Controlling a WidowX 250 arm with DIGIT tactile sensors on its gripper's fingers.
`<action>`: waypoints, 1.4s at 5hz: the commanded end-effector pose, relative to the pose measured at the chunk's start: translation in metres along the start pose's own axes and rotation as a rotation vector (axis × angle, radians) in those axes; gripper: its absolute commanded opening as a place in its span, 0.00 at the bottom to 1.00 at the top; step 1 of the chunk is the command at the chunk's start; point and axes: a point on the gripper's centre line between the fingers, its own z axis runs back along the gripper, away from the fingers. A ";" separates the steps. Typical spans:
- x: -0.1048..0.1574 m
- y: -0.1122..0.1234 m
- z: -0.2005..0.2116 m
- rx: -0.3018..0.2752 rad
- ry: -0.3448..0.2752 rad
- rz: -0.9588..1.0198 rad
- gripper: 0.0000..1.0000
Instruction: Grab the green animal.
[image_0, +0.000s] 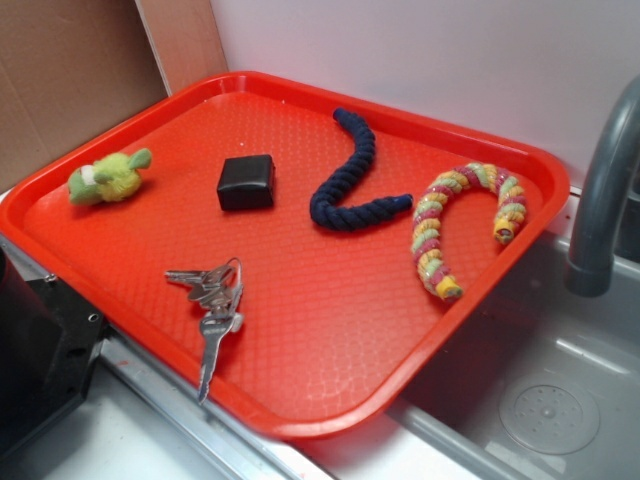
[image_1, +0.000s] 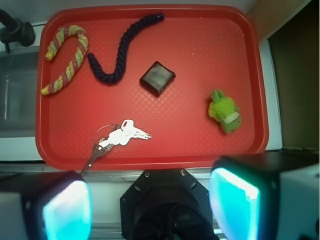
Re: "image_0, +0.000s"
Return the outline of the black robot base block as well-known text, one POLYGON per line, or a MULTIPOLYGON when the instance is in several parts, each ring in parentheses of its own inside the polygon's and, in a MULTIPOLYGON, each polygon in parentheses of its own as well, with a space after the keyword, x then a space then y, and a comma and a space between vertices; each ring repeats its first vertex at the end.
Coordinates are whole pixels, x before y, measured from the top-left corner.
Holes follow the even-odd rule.
POLYGON ((1 458, 81 405, 104 315, 62 279, 26 280, 1 254, 1 458))

